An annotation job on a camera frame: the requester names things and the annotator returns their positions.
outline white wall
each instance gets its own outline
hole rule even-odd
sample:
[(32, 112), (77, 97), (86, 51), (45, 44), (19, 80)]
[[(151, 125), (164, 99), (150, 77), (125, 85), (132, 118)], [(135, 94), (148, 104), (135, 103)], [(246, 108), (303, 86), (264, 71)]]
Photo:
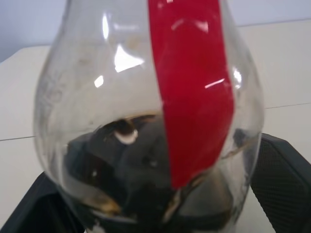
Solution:
[[(0, 62), (20, 48), (50, 44), (66, 0), (0, 0)], [(311, 18), (311, 0), (228, 0), (239, 26)]]

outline clear glass container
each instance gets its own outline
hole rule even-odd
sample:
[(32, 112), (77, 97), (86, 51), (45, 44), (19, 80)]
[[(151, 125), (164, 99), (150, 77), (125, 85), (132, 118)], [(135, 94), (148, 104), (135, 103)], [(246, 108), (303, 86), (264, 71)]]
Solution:
[(69, 0), (35, 145), (90, 232), (231, 232), (262, 103), (225, 0)]

